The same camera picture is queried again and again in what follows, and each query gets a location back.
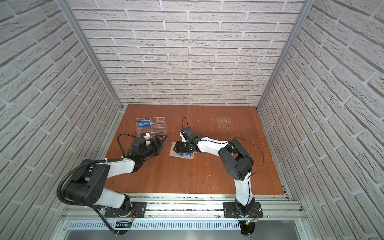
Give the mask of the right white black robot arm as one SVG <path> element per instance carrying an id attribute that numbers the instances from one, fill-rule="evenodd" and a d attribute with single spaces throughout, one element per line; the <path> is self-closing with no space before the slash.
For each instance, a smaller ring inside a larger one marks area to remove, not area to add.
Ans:
<path id="1" fill-rule="evenodd" d="M 254 160 L 237 140 L 218 141 L 208 137 L 195 140 L 178 141 L 175 143 L 176 153 L 208 153 L 219 157 L 227 171 L 234 179 L 236 187 L 235 203 L 242 215 L 247 215 L 255 202 L 251 190 L 251 175 Z"/>

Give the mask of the tan leather card holder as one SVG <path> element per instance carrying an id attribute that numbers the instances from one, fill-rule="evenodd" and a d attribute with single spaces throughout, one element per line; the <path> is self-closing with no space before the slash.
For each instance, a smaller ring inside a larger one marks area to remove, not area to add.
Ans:
<path id="1" fill-rule="evenodd" d="M 175 158 L 181 158 L 179 153 L 184 153 L 184 152 L 181 152 L 179 149 L 176 149 L 176 142 L 172 142 L 169 156 L 175 157 Z"/>

